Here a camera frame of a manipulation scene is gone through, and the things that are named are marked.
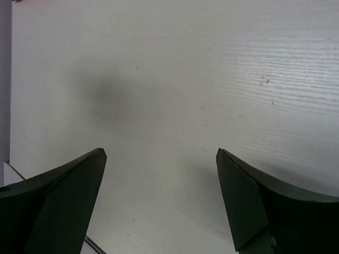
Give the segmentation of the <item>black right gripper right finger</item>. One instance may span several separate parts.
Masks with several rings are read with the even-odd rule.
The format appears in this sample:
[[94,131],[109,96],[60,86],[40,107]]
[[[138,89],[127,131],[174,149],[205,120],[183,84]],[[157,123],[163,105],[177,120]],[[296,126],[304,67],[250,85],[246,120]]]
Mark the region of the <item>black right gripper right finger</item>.
[[238,253],[338,253],[338,198],[286,183],[227,150],[216,155]]

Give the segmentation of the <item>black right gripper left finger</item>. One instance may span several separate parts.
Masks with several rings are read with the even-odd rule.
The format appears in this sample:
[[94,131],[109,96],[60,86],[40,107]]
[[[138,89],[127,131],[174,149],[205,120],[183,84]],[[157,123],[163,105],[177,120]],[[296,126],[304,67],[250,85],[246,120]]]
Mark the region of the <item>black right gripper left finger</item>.
[[1,253],[80,253],[106,160],[96,148],[1,187]]

